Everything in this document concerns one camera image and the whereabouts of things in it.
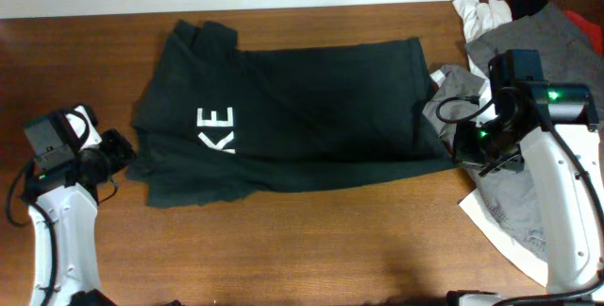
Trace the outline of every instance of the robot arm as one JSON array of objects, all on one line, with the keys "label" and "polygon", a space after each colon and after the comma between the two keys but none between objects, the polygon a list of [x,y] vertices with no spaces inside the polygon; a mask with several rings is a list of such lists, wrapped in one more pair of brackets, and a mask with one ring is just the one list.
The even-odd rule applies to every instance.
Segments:
[{"label": "robot arm", "polygon": [[492,170],[528,167],[547,240],[550,295],[500,301],[500,297],[467,294],[458,303],[604,301],[604,188],[596,110],[589,89],[544,81],[536,51],[508,51],[492,59],[489,69],[491,91],[487,94],[492,98],[482,97],[480,109],[471,116],[442,120],[458,124],[455,161],[480,169],[481,176]]},{"label": "robot arm", "polygon": [[32,306],[115,305],[102,295],[96,263],[96,186],[110,180],[115,194],[111,175],[136,155],[116,130],[99,135],[95,125],[92,110],[78,106],[25,126],[36,152],[25,170],[22,195],[36,234]]}]

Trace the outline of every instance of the dark green t-shirt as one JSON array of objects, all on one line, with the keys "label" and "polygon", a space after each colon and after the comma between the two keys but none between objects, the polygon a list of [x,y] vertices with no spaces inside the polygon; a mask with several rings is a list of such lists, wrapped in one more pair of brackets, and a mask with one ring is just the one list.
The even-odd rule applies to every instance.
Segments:
[{"label": "dark green t-shirt", "polygon": [[184,22],[136,111],[130,179],[148,204],[316,191],[452,167],[422,115],[433,96],[416,38],[240,51],[237,32]]}]

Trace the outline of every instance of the green led light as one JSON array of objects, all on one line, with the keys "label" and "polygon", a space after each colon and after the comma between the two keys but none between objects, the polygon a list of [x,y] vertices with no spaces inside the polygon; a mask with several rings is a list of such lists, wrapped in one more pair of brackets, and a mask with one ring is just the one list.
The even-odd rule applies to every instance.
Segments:
[{"label": "green led light", "polygon": [[560,94],[556,92],[548,92],[547,95],[549,95],[549,99],[551,100],[556,100],[560,97]]}]

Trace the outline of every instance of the gray cloth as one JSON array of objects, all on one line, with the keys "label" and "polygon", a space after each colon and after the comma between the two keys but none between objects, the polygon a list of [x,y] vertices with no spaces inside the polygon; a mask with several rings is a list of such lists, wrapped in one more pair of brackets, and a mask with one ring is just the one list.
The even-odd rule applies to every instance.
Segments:
[{"label": "gray cloth", "polygon": [[[438,92],[427,102],[422,113],[436,129],[438,136],[450,148],[455,136],[455,125],[442,122],[436,117],[436,108],[448,97],[476,95],[484,83],[484,79],[474,76],[459,65],[445,65],[440,70],[445,75],[445,81]],[[448,118],[462,118],[478,107],[466,101],[453,101],[441,109],[441,114]]]},{"label": "gray cloth", "polygon": [[[452,147],[456,126],[441,122],[436,117],[436,107],[448,97],[478,95],[484,79],[470,74],[458,65],[445,65],[441,71],[445,75],[445,81],[422,113],[436,129],[441,140]],[[441,113],[449,118],[462,118],[477,110],[476,105],[454,101],[443,106]],[[499,226],[524,248],[546,260],[541,214],[530,172],[525,170],[516,174],[500,171],[485,178],[479,177],[476,170],[467,172],[478,186],[485,206]]]}]

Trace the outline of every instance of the white cloth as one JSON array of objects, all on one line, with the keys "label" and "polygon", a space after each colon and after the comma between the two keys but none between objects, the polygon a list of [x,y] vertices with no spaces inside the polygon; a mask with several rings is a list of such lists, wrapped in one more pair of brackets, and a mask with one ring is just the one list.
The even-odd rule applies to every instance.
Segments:
[{"label": "white cloth", "polygon": [[[463,20],[463,36],[468,43],[482,34],[512,21],[510,7],[503,0],[489,0],[488,4],[480,3],[479,0],[454,0],[453,7]],[[490,88],[487,76],[469,56],[468,63],[472,74],[485,79],[485,86],[480,92],[488,94]],[[435,73],[432,74],[432,80],[437,82],[440,87],[445,79]],[[484,205],[478,189],[470,193],[460,203],[460,207],[503,256],[539,284],[543,286],[547,284],[547,263],[515,241],[497,224]]]},{"label": "white cloth", "polygon": [[[479,0],[454,0],[453,7],[463,20],[463,37],[467,43],[480,37],[502,24],[512,21],[510,7],[503,0],[489,0],[480,3]],[[476,76],[487,78],[468,57],[470,72]]]}]

